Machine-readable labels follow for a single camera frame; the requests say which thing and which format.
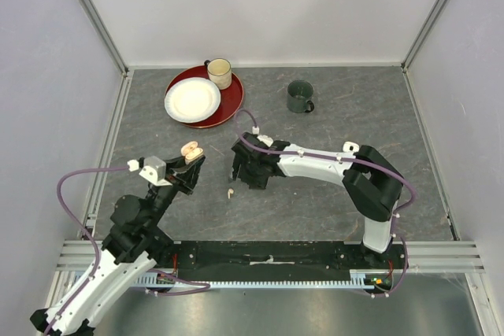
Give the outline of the beige earbud charging case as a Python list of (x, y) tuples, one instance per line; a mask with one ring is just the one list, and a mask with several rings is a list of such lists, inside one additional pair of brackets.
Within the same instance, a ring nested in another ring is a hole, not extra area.
[(202, 156), (204, 154), (204, 150), (198, 145), (196, 141), (191, 141), (181, 147), (180, 153), (184, 158), (185, 163), (189, 164), (190, 162)]

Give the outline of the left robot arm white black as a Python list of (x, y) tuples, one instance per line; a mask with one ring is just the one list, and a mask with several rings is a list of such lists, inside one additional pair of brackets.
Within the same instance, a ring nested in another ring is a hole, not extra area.
[(178, 193), (193, 193), (206, 157), (202, 149), (169, 160), (129, 160), (124, 170), (148, 182), (144, 198), (121, 196), (113, 226), (102, 243), (92, 242), (94, 260), (55, 305), (33, 312), (30, 321), (45, 335), (92, 335), (104, 315), (143, 273), (172, 261), (174, 241), (158, 223)]

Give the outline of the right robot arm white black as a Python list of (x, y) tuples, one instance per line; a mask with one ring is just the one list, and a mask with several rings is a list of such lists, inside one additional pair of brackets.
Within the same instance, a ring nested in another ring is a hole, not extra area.
[(341, 152), (312, 150), (245, 132), (232, 146), (232, 180), (264, 190), (271, 177), (315, 179), (343, 187), (365, 218), (361, 259), (378, 268), (389, 258), (392, 217), (402, 194), (402, 175), (371, 146), (347, 142)]

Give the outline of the white paper plate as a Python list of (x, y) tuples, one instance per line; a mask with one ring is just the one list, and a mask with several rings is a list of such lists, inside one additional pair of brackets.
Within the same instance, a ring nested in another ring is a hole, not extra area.
[(221, 103), (221, 92), (208, 79), (191, 77), (172, 85), (164, 100), (165, 111), (181, 123), (197, 123), (212, 116)]

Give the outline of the round red tray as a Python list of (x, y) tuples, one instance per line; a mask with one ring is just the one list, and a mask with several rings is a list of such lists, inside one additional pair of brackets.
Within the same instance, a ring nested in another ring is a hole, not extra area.
[[(165, 91), (165, 109), (172, 118), (174, 117), (169, 113), (168, 106), (168, 97), (170, 90), (176, 87), (178, 85), (178, 82), (193, 78), (203, 78), (206, 81), (209, 81), (206, 67), (204, 65), (199, 65), (193, 68), (189, 68), (177, 75), (168, 85)], [(197, 122), (192, 122), (191, 120), (181, 120), (180, 118), (176, 117), (174, 119), (192, 128), (216, 127), (217, 125), (221, 125), (232, 118), (232, 116), (242, 105), (244, 94), (245, 92), (241, 81), (236, 74), (232, 74), (232, 84), (230, 87), (220, 92), (220, 104), (218, 107), (216, 107), (215, 112), (212, 115), (208, 115), (208, 117), (206, 117), (204, 120), (198, 120)]]

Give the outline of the dark green mug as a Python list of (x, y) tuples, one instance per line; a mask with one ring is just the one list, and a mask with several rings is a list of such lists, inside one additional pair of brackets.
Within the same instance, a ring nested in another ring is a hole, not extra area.
[(295, 80), (287, 86), (287, 108), (293, 113), (311, 113), (313, 86), (305, 80)]

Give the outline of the cream ceramic mug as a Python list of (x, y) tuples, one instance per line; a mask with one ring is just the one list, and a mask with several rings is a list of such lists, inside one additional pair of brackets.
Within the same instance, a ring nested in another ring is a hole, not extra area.
[(220, 90), (225, 90), (232, 83), (232, 66), (224, 58), (206, 60), (204, 62), (209, 80), (212, 81)]

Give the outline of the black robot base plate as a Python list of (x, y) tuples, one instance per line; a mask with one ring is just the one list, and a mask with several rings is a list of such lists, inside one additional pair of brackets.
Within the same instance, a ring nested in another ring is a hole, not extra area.
[(341, 241), (182, 241), (152, 251), (159, 268), (195, 282), (347, 281), (352, 271), (395, 271), (405, 265), (402, 244), (375, 253)]

